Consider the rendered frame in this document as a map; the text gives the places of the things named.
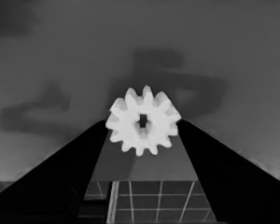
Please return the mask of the small white toothed gear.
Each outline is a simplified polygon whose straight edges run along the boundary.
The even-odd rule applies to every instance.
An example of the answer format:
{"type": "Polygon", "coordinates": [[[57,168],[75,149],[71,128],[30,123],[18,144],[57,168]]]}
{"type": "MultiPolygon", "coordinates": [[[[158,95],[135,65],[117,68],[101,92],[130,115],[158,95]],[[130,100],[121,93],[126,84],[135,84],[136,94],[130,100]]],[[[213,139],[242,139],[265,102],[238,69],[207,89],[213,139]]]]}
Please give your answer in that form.
{"type": "Polygon", "coordinates": [[[123,152],[134,148],[137,157],[143,156],[146,149],[157,155],[158,146],[170,148],[170,136],[178,135],[176,124],[181,115],[163,91],[153,95],[148,85],[141,96],[129,88],[109,111],[105,126],[112,132],[110,142],[121,142],[123,152]]]}

